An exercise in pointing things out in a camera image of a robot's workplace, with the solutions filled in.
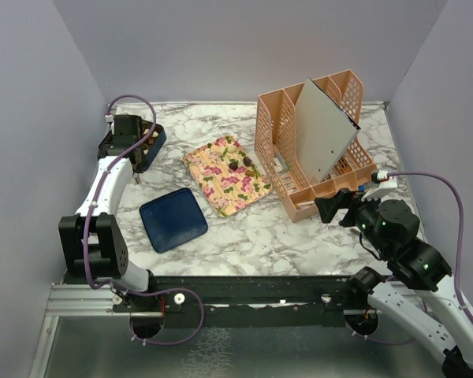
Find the dark heart chocolate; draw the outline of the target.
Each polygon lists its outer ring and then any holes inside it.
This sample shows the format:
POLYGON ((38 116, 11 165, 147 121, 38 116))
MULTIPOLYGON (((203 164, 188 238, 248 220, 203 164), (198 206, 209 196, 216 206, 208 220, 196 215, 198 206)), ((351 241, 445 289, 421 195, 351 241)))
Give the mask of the dark heart chocolate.
POLYGON ((233 161, 229 164, 229 168, 233 171, 238 169, 238 163, 236 161, 233 161))

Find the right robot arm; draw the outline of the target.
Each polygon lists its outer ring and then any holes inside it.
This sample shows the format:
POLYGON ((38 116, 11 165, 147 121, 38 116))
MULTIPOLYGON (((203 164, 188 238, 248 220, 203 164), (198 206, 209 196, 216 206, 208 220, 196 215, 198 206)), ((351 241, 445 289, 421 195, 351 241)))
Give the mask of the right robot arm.
POLYGON ((473 315, 456 293, 452 268, 433 246, 418 238, 419 218, 402 200, 366 200, 361 191, 342 189, 332 198, 314 200, 328 224, 339 209, 339 225, 358 228, 395 279, 433 310, 429 317, 399 295, 375 270, 365 267, 348 281, 346 298, 356 307, 367 304, 409 332, 441 363, 446 377, 473 377, 473 315))

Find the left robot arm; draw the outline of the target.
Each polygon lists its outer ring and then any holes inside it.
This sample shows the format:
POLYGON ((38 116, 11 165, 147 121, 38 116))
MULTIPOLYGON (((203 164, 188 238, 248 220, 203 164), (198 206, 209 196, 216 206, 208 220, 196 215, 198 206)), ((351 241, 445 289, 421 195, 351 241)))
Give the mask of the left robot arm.
POLYGON ((132 263, 116 213, 127 182, 140 161, 135 136, 108 134, 99 146, 98 166, 90 191, 73 216, 58 224, 68 274, 86 280, 93 289, 111 284, 130 291, 138 309, 153 309, 158 291, 150 273, 132 263))

